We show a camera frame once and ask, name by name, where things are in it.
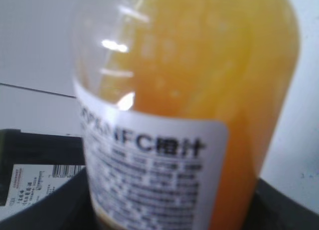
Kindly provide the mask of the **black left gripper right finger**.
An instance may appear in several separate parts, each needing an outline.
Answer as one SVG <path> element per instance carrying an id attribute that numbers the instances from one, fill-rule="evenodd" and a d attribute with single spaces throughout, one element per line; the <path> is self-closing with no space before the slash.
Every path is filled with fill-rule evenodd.
<path id="1" fill-rule="evenodd" d="M 317 230 L 319 215 L 296 203 L 260 179 L 244 230 Z"/>

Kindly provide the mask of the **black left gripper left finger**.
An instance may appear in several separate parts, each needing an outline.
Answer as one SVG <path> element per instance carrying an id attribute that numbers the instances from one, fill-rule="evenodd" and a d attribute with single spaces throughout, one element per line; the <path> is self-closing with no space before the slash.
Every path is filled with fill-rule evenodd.
<path id="1" fill-rule="evenodd" d="M 33 206 L 1 221 L 2 230 L 98 230 L 86 170 Z"/>

